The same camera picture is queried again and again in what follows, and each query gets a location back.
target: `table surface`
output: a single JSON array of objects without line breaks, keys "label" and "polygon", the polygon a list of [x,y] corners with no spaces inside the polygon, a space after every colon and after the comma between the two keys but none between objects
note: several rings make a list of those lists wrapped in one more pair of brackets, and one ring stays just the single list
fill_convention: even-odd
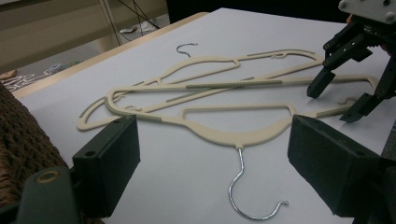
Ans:
[{"label": "table surface", "polygon": [[[89,66],[71,68],[48,87],[17,93],[36,117],[51,142],[72,166],[72,156],[101,128],[80,132],[76,125],[80,113],[92,102],[118,86],[129,86],[162,74],[176,63],[187,60],[176,47],[186,46],[192,57],[237,57],[278,49],[304,49],[324,55],[322,45],[345,25],[309,21],[241,10],[221,8],[196,20],[127,50],[102,56]],[[335,70],[338,75],[365,74],[380,77],[389,56],[380,48],[361,63],[347,62]],[[194,80],[191,83],[239,80],[306,62],[298,56],[242,62],[241,67]],[[197,64],[180,70],[184,77],[217,63]],[[289,77],[314,77],[320,66]],[[359,97],[370,85],[332,84],[318,99],[306,96],[306,85],[279,88],[250,88],[226,91],[210,97],[156,111],[177,116],[187,105],[235,105],[287,102],[306,112],[336,105],[347,97]],[[184,91],[146,92],[122,99],[122,104],[146,106],[186,94]],[[367,118],[344,123],[340,116],[321,119],[336,130],[380,154],[396,119],[396,102],[379,105]],[[92,119],[110,114],[100,108]],[[191,113],[187,119],[214,129],[249,132],[288,116],[285,110],[222,111]],[[228,199],[228,187],[240,171],[238,152],[233,147],[206,141],[189,129],[177,125],[138,121],[141,162],[112,217],[105,223],[251,223],[239,216]],[[351,218],[334,216],[312,187],[290,165],[287,157],[290,128],[277,138],[243,151],[246,173],[235,185],[234,200],[249,215],[264,216],[276,203],[289,201],[271,223],[351,223]]]}]

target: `floor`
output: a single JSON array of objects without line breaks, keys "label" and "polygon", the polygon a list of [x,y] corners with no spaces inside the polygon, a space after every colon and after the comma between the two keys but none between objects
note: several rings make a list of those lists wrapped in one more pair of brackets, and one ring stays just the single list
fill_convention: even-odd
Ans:
[{"label": "floor", "polygon": [[[156,24],[160,28],[170,24],[168,14],[155,18],[152,20],[152,22],[154,22],[154,24]],[[140,24],[131,25],[131,27],[135,27],[134,32],[118,34],[122,45],[133,41],[143,35],[152,33],[156,30],[155,27],[153,27],[146,21]],[[18,74],[16,77],[2,81],[2,83],[10,91],[15,91],[23,88],[24,86],[32,84],[42,78],[56,74],[57,72],[66,69],[67,67],[84,62],[101,53],[103,53],[103,50],[102,48],[100,48],[100,46],[98,46],[97,41],[92,41],[77,48],[64,51],[60,54],[56,54],[41,61],[21,67],[17,69]]]}]

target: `silver metal hook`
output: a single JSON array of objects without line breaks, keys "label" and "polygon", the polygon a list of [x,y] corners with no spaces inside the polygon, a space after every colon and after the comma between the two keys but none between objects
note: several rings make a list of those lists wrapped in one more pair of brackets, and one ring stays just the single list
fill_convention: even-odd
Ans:
[{"label": "silver metal hook", "polygon": [[288,201],[280,201],[279,203],[277,203],[277,206],[276,206],[276,208],[274,209],[274,211],[273,211],[272,213],[270,213],[268,216],[265,216],[265,217],[252,217],[252,216],[249,216],[249,215],[245,214],[244,212],[242,212],[242,211],[235,205],[235,203],[233,202],[233,184],[236,183],[236,182],[239,180],[239,178],[242,176],[242,174],[243,174],[244,171],[245,171],[244,159],[243,159],[243,157],[242,157],[242,149],[241,149],[241,148],[238,148],[238,151],[239,151],[239,158],[240,158],[240,161],[241,161],[241,172],[239,172],[239,174],[233,179],[233,182],[231,183],[231,185],[230,185],[230,187],[229,187],[229,189],[228,189],[228,195],[229,195],[229,197],[230,197],[231,204],[233,205],[233,208],[234,208],[242,217],[246,217],[246,218],[253,219],[253,220],[266,220],[266,219],[269,219],[269,218],[273,217],[273,216],[277,213],[277,211],[279,210],[279,207],[280,207],[281,205],[288,205],[289,202],[288,202]]},{"label": "silver metal hook", "polygon": [[187,45],[196,46],[196,45],[198,45],[198,44],[196,44],[196,43],[190,43],[190,44],[179,45],[179,46],[177,46],[176,51],[177,51],[177,53],[186,54],[186,55],[189,56],[189,58],[190,58],[191,56],[190,56],[190,54],[189,54],[188,52],[178,50],[179,48],[181,48],[181,47],[183,47],[183,46],[187,46]]}]

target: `hanger hook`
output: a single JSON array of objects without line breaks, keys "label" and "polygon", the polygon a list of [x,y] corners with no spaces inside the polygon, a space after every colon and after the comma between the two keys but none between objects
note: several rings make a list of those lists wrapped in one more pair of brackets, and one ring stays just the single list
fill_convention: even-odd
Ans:
[{"label": "hanger hook", "polygon": [[230,187],[229,187],[229,190],[228,190],[231,204],[233,205],[233,208],[234,208],[242,217],[246,217],[246,218],[253,219],[253,220],[266,220],[266,219],[269,219],[269,218],[273,217],[273,216],[277,213],[277,211],[279,210],[279,207],[280,207],[281,205],[288,205],[289,202],[288,202],[288,201],[280,201],[280,202],[278,202],[276,208],[274,209],[274,211],[273,211],[272,213],[270,213],[268,216],[265,216],[265,217],[252,217],[252,216],[249,216],[249,215],[243,213],[243,212],[235,205],[235,203],[233,202],[233,184],[236,183],[236,182],[239,180],[239,178],[243,175],[243,173],[244,173],[244,171],[245,171],[244,159],[243,159],[243,157],[242,157],[242,149],[241,149],[241,148],[238,148],[238,151],[239,151],[239,158],[240,158],[240,160],[241,160],[241,172],[239,172],[239,174],[233,179],[233,182],[231,183],[231,185],[230,185]]},{"label": "hanger hook", "polygon": [[198,44],[197,44],[197,43],[189,43],[189,44],[179,45],[179,46],[177,46],[176,51],[177,51],[177,53],[186,54],[186,55],[189,56],[189,58],[190,58],[191,56],[190,56],[190,54],[189,54],[188,52],[178,50],[179,48],[181,48],[181,47],[183,47],[183,46],[187,46],[187,45],[196,46],[196,45],[198,45]]}]

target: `white table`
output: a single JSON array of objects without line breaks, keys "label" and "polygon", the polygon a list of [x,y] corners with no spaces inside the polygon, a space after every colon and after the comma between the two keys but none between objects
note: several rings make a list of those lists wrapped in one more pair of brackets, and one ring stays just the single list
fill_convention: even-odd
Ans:
[{"label": "white table", "polygon": [[[72,166],[72,156],[101,129],[79,132],[76,123],[90,103],[117,86],[127,86],[162,74],[187,59],[177,54],[184,47],[191,56],[234,57],[277,49],[305,49],[324,55],[322,45],[345,25],[308,21],[222,8],[167,34],[125,50],[76,72],[46,89],[21,98],[36,117],[51,142]],[[380,48],[361,63],[348,62],[336,74],[367,74],[380,77],[389,56]],[[238,80],[288,67],[301,59],[267,59],[242,63],[219,76],[193,82]],[[200,65],[177,74],[191,74]],[[320,66],[290,76],[314,77]],[[306,86],[253,88],[226,91],[185,105],[265,104],[289,102],[298,111],[319,109],[348,96],[370,91],[364,83],[329,86],[317,99],[306,96]],[[185,92],[139,93],[134,104],[168,99]],[[180,106],[158,113],[176,115]],[[322,119],[335,129],[380,154],[396,118],[395,99],[379,105],[367,118],[346,124],[340,116]],[[96,119],[108,116],[105,109]],[[233,132],[246,132],[284,118],[283,110],[193,113],[188,119]],[[228,187],[240,171],[237,151],[213,144],[186,128],[138,121],[141,162],[112,217],[105,223],[252,223],[236,213],[228,199]],[[281,207],[268,223],[351,223],[351,218],[333,216],[311,186],[290,165],[287,157],[290,128],[276,139],[244,150],[246,173],[236,184],[237,205],[252,216],[268,214],[280,200]]]}]

